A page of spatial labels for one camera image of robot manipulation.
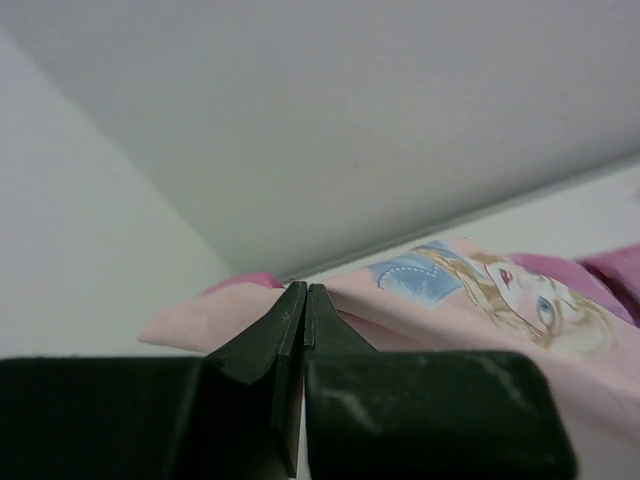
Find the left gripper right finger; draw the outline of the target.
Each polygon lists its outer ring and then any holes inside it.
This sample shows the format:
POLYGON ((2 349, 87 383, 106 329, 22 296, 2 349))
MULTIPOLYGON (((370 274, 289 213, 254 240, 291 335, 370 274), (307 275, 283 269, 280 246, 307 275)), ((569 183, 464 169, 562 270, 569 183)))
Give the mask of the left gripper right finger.
POLYGON ((508 351, 376 350, 308 290, 307 458, 315 479, 574 479, 549 384, 508 351))

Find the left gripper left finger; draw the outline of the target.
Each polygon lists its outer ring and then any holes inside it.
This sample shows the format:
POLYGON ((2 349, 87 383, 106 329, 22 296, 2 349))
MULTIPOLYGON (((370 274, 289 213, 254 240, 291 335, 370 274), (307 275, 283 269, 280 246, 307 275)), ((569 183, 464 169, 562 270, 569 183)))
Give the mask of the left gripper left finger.
POLYGON ((2 477, 292 477, 306 297, 291 284, 204 357, 3 360, 2 477))

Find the pink princess pillowcase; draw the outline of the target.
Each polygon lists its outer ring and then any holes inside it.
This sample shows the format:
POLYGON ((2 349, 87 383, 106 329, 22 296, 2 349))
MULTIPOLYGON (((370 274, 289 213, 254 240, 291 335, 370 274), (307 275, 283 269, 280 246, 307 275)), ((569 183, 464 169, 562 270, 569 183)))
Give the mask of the pink princess pillowcase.
POLYGON ((532 358, 561 410, 639 437, 639 329, 593 275, 631 286, 636 249, 581 262, 500 256, 466 239, 433 241, 329 278, 339 316, 381 351, 495 349, 532 358))

